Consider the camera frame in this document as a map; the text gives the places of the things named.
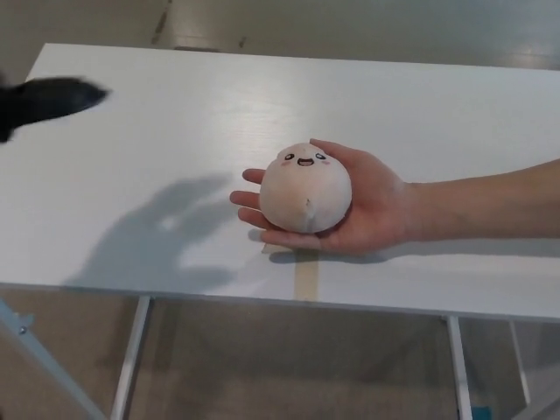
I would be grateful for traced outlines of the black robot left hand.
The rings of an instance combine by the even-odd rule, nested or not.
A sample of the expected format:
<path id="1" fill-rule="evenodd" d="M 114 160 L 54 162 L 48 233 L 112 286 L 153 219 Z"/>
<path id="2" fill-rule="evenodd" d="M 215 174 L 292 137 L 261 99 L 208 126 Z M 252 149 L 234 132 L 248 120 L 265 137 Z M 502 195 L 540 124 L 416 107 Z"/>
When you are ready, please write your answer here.
<path id="1" fill-rule="evenodd" d="M 91 109 L 108 96 L 108 89 L 79 77 L 36 78 L 13 85 L 1 79 L 1 143 L 8 143 L 20 127 Z"/>

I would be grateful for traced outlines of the person's bare hand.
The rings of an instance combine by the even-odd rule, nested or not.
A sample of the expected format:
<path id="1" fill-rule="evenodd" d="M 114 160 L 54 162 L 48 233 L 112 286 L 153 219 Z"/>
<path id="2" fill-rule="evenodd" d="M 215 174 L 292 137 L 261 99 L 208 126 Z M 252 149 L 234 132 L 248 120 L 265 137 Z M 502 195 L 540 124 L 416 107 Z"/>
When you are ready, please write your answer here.
<path id="1" fill-rule="evenodd" d="M 363 255 L 406 242 L 414 233 L 412 204 L 416 185 L 404 182 L 380 159 L 339 143 L 312 139 L 347 169 L 353 202 L 346 218 L 320 234 L 298 234 L 280 230 L 260 212 L 259 194 L 233 191 L 230 201 L 239 206 L 241 221 L 260 228 L 260 239 L 289 249 L 315 249 L 340 255 Z"/>

